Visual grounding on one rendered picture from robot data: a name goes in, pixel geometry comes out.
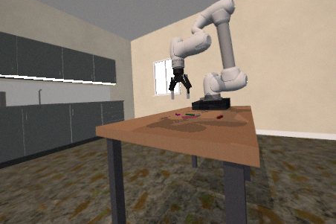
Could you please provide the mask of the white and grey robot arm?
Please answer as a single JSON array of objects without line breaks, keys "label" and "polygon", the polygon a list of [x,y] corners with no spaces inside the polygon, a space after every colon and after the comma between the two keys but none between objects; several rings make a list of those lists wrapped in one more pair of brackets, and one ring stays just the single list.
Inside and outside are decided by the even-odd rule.
[{"label": "white and grey robot arm", "polygon": [[202,28],[212,23],[216,26],[223,69],[221,76],[215,72],[204,76],[204,97],[200,97],[202,101],[222,100],[219,99],[220,92],[236,91],[248,84],[247,75],[235,65],[233,55],[229,21],[234,10],[233,0],[220,0],[198,15],[191,30],[192,36],[184,41],[181,37],[171,40],[169,51],[172,69],[184,68],[186,57],[200,54],[211,46],[212,39]]}]

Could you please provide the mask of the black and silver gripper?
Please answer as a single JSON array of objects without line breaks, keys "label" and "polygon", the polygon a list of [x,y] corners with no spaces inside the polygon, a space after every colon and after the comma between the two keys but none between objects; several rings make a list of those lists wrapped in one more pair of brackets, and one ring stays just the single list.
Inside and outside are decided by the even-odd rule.
[{"label": "black and silver gripper", "polygon": [[[171,100],[174,100],[174,88],[177,83],[182,82],[186,88],[186,99],[190,99],[190,88],[192,87],[190,81],[187,77],[187,74],[184,74],[183,68],[173,69],[174,77],[171,77],[169,90],[171,92]],[[184,79],[183,79],[184,78]],[[185,82],[186,81],[186,82]]]}]

